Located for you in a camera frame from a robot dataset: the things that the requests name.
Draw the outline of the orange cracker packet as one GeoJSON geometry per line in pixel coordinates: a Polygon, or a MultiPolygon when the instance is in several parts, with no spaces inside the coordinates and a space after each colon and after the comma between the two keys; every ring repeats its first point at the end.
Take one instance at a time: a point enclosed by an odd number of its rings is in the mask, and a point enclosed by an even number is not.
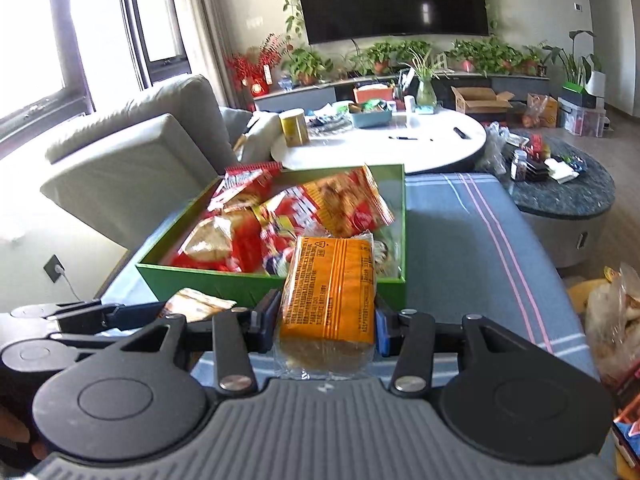
{"type": "Polygon", "coordinates": [[[287,378],[360,375],[375,346],[374,239],[302,236],[283,287],[274,355],[287,378]]]}

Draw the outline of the red cracker snack bag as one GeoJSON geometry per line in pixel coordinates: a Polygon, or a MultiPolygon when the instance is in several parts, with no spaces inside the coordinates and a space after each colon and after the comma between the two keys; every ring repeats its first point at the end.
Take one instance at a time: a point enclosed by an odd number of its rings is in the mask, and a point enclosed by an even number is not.
{"type": "Polygon", "coordinates": [[[177,268],[233,273],[262,270],[262,227],[254,212],[240,209],[203,218],[168,263],[177,268]]]}

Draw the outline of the yellow red lobster snack bag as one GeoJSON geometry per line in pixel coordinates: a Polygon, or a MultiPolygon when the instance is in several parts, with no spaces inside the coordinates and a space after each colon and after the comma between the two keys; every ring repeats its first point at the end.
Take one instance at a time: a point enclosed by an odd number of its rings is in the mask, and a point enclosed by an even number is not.
{"type": "Polygon", "coordinates": [[[269,275],[288,275],[297,237],[321,228],[318,211],[303,185],[286,188],[253,208],[262,229],[262,266],[269,275]]]}

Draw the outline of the blue tray with snacks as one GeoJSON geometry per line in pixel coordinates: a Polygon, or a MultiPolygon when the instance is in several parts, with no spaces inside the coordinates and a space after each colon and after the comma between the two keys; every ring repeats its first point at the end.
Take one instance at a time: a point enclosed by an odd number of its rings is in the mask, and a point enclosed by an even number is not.
{"type": "Polygon", "coordinates": [[[355,128],[373,128],[390,123],[393,113],[386,101],[369,100],[361,104],[349,104],[348,116],[355,128]]]}

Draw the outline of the plastic bag with snacks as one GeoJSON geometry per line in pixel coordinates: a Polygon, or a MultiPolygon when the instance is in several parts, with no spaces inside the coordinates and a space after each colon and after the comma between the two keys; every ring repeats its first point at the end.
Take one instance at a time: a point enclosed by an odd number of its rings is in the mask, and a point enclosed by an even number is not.
{"type": "Polygon", "coordinates": [[[622,262],[590,292],[585,332],[601,379],[619,384],[639,363],[639,273],[622,262]]]}

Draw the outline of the pale yellow snack packet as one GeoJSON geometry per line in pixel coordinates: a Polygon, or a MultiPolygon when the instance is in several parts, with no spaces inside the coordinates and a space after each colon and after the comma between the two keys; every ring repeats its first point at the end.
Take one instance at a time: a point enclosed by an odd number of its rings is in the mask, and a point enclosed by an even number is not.
{"type": "Polygon", "coordinates": [[[192,288],[183,288],[173,294],[160,309],[160,318],[180,314],[186,322],[209,320],[215,314],[232,309],[236,305],[233,300],[209,296],[192,288]]]}

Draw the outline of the green storage box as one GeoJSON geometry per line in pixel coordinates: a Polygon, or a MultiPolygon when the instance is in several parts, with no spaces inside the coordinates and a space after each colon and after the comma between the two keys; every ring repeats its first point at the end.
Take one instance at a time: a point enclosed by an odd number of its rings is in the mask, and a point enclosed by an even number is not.
{"type": "MultiPolygon", "coordinates": [[[[382,165],[372,166],[370,170],[378,190],[395,216],[387,232],[395,243],[397,275],[379,278],[378,293],[390,307],[401,310],[407,302],[405,168],[401,165],[382,165]]],[[[197,198],[156,230],[157,239],[149,240],[150,246],[142,250],[136,268],[157,299],[166,300],[187,287],[207,295],[234,300],[243,307],[254,307],[268,290],[283,286],[284,279],[278,276],[176,268],[168,264],[171,254],[198,223],[198,218],[220,182],[220,177],[211,180],[197,198]]]]}

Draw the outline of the blue striped cloth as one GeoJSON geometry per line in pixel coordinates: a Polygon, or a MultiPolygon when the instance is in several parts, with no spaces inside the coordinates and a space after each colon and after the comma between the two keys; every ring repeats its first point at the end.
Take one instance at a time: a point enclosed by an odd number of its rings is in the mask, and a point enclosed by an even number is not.
{"type": "MultiPolygon", "coordinates": [[[[588,375],[598,374],[558,272],[496,178],[405,174],[405,186],[405,308],[441,323],[484,315],[588,375]]],[[[160,222],[107,287],[103,301],[126,306],[162,301],[136,263],[149,240],[157,239],[156,230],[182,209],[160,222]]]]}

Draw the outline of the red orange snack bag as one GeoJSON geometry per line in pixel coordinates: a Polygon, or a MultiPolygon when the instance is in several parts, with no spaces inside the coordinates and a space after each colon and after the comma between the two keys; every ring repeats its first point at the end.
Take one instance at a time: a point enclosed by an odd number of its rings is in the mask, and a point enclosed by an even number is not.
{"type": "Polygon", "coordinates": [[[373,232],[395,220],[368,166],[305,183],[303,190],[316,204],[321,225],[335,237],[373,232]]]}

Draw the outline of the red white snack bag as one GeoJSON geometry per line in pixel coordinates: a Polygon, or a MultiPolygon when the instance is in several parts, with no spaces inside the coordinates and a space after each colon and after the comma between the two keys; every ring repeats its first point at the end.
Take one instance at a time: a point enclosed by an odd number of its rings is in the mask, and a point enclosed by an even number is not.
{"type": "Polygon", "coordinates": [[[222,214],[260,205],[272,195],[273,181],[281,171],[280,162],[256,162],[228,168],[207,211],[222,214]]]}

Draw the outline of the grey sofa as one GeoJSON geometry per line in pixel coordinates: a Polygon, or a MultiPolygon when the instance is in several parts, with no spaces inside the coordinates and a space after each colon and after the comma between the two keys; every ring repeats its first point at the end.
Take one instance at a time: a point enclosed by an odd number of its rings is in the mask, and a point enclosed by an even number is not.
{"type": "Polygon", "coordinates": [[[269,160],[281,133],[277,114],[221,106],[204,76],[175,76],[117,110],[73,120],[47,150],[40,191],[136,250],[226,169],[269,160]]]}

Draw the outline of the black marker pen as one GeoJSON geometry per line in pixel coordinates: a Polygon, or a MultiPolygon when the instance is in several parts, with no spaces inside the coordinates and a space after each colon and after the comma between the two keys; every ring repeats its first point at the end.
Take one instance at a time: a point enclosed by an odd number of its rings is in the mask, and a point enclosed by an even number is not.
{"type": "Polygon", "coordinates": [[[463,140],[470,140],[471,139],[465,132],[463,132],[458,127],[454,127],[454,132],[457,133],[457,135],[460,136],[460,138],[463,139],[463,140]]]}

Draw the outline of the dark marble round table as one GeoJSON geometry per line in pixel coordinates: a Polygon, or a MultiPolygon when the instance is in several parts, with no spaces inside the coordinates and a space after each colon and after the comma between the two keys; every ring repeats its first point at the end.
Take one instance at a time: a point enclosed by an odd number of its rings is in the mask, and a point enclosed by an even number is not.
{"type": "Polygon", "coordinates": [[[576,160],[578,177],[565,183],[551,178],[515,182],[500,178],[554,266],[566,269],[586,261],[596,248],[615,203],[615,183],[597,159],[557,136],[545,134],[553,158],[576,160]]]}

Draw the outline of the clear plastic storage bin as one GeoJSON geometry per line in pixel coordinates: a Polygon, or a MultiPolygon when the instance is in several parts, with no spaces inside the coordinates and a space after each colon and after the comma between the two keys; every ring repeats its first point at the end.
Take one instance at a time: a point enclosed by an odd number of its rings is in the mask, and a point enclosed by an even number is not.
{"type": "Polygon", "coordinates": [[[602,138],[606,123],[604,108],[585,108],[558,99],[558,124],[572,136],[593,136],[602,138]]]}

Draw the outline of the window with dark frame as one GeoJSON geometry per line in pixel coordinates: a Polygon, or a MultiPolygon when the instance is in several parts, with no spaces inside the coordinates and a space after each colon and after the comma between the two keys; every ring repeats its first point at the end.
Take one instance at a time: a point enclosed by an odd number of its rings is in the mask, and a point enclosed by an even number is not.
{"type": "Polygon", "coordinates": [[[174,0],[1,0],[1,154],[190,69],[174,0]]]}

